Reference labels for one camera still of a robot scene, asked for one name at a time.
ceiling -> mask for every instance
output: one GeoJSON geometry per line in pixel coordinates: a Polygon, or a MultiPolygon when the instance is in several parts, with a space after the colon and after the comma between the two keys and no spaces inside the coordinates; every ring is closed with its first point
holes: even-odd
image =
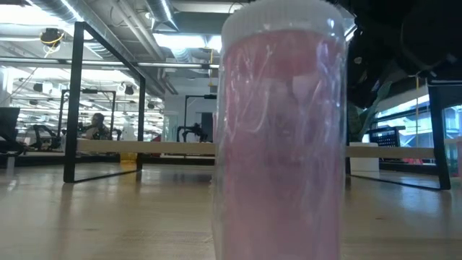
{"type": "MultiPolygon", "coordinates": [[[[29,1],[32,0],[0,0],[0,4],[2,4],[0,6],[0,56],[70,59],[73,44],[72,26],[58,17],[50,16],[37,6],[28,5],[29,1]],[[64,33],[58,49],[50,49],[40,42],[40,34],[49,27],[58,28],[64,33]]],[[[78,2],[75,0],[66,1],[71,5],[73,2],[78,2]]],[[[174,32],[162,24],[155,28],[156,35],[151,41],[149,39],[147,41],[146,37],[141,37],[144,42],[154,43],[154,45],[146,46],[139,37],[140,35],[143,36],[140,33],[141,30],[152,36],[152,16],[145,0],[124,0],[128,6],[122,8],[126,16],[130,16],[128,8],[136,14],[139,23],[136,23],[133,17],[130,17],[128,23],[135,26],[138,30],[137,34],[134,33],[133,28],[129,26],[127,20],[116,8],[115,5],[121,5],[118,3],[119,0],[83,1],[85,8],[92,10],[90,17],[98,20],[100,27],[104,29],[104,36],[109,38],[115,36],[112,39],[118,41],[117,44],[120,44],[118,47],[123,49],[124,54],[127,53],[129,60],[153,62],[159,61],[160,56],[166,61],[177,62],[178,57],[171,51],[171,48],[175,47],[187,50],[188,55],[191,56],[191,61],[195,63],[210,63],[211,58],[213,58],[213,64],[218,64],[220,59],[221,40],[217,36],[220,34],[223,22],[230,13],[246,5],[246,3],[239,4],[223,0],[171,1],[175,9],[173,20],[183,38],[178,38],[178,32],[174,32]]],[[[353,17],[344,10],[342,13],[345,17],[345,26],[352,28],[353,17]]],[[[85,48],[84,59],[101,60],[101,57],[90,48],[85,48]]],[[[3,66],[1,69],[4,72],[8,71],[10,78],[14,77],[13,84],[10,86],[14,93],[10,105],[24,108],[22,117],[29,116],[28,120],[32,122],[37,121],[37,118],[40,118],[41,121],[40,116],[43,116],[48,110],[48,115],[52,118],[51,121],[57,119],[58,113],[54,111],[59,108],[61,90],[69,87],[70,69],[35,68],[27,64],[15,67],[3,66]],[[52,86],[52,89],[49,91],[47,89],[47,92],[37,92],[33,89],[36,84],[52,86]],[[30,100],[34,98],[38,101],[38,105],[30,104],[30,100]]],[[[124,70],[104,68],[103,70],[85,70],[82,73],[82,88],[90,87],[117,92],[116,122],[119,127],[129,116],[124,111],[138,111],[138,83],[125,72],[124,70]],[[134,94],[126,95],[123,89],[130,85],[134,86],[134,94]]],[[[211,92],[209,85],[218,84],[217,73],[207,70],[142,69],[142,73],[147,78],[147,103],[153,102],[156,105],[155,109],[151,110],[151,117],[148,116],[148,120],[153,121],[158,121],[158,118],[162,117],[162,100],[165,95],[205,95],[211,92]]],[[[86,98],[88,100],[107,101],[94,102],[93,107],[81,104],[81,109],[84,111],[107,111],[110,108],[108,97],[102,93],[86,98]]],[[[161,128],[162,122],[159,121],[151,130],[159,131],[161,128]]]]}

pink drink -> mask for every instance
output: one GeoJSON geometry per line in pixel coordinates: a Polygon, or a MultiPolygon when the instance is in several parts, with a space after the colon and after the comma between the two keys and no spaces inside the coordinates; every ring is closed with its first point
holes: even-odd
{"type": "Polygon", "coordinates": [[[222,62],[214,239],[223,260],[338,260],[344,45],[260,32],[222,62]]]}

person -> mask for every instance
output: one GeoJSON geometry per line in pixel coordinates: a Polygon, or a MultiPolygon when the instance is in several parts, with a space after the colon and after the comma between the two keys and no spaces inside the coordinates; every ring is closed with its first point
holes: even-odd
{"type": "Polygon", "coordinates": [[[88,126],[85,136],[91,140],[112,140],[109,129],[104,125],[103,114],[96,113],[93,115],[92,124],[88,126]]]}

black monitor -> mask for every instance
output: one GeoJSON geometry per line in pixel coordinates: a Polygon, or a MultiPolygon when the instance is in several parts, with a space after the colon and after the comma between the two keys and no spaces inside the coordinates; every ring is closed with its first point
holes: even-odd
{"type": "Polygon", "coordinates": [[[7,142],[16,141],[16,122],[19,108],[0,108],[0,137],[7,142]]]}

